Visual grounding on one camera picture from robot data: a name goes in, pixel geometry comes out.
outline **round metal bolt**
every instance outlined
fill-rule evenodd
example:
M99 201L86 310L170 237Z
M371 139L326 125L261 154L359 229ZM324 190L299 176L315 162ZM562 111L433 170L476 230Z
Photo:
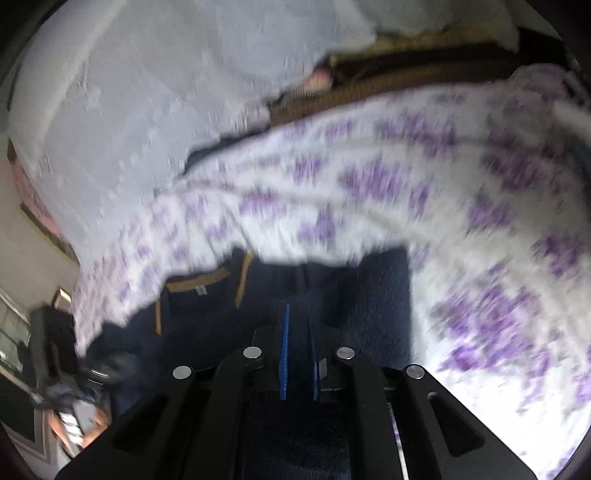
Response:
M343 360L351 360L355 356L355 350L348 346L342 346L336 351L336 356Z
M184 380L191 376L191 368L185 365L181 365L173 370L173 377L177 380Z
M244 355L246 358L254 360L255 358L259 358L262 355L262 350L257 346L247 346L242 352L242 355Z
M415 380L420 380L425 376L425 370L420 365L410 365L407 368L407 375Z

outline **bed sheet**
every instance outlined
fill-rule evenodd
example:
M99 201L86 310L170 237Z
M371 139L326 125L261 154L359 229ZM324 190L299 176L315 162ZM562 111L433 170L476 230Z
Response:
M556 66L383 95L214 154L120 231L73 296L79 353L234 247L356 263L404 244L413 356L539 478L591 413L591 257Z

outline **yellow strap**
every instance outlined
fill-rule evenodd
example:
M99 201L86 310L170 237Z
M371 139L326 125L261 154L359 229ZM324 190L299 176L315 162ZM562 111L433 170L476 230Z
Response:
M160 299L156 300L156 335L162 335L162 316L160 313Z
M170 281L166 282L166 289L171 293L179 293L183 291L195 290L197 287L207 287L212 283L217 283L226 277L230 276L230 271L226 267L222 267L215 272L208 273L206 275L199 275L198 277L191 278L183 281Z
M244 260L242 261L242 271L240 272L240 285L238 285L238 290L236 291L236 299L234 299L234 303L236 304L236 308L240 308L240 304L242 303L242 298L244 296L244 289L246 288L246 276L248 275L248 268L251 266L252 259L254 255L252 252L246 252L244 255Z

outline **pink fabric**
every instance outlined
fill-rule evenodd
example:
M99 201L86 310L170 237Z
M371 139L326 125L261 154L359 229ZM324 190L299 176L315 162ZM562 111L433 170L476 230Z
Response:
M29 181L25 170L23 169L18 158L15 158L12 164L12 177L14 178L14 184L17 187L17 191L23 204L29 209L34 217L43 225L50 233L56 237L64 240L64 236L57 226L56 221L51 217L47 208L43 204L43 201L39 198L39 195L33 188L33 185Z

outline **beige wall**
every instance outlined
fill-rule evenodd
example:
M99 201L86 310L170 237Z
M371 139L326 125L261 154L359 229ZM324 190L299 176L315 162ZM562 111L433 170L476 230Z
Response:
M50 302L57 287L72 291L78 267L49 244L19 208L11 166L4 109L9 81L0 87L0 288L30 308Z

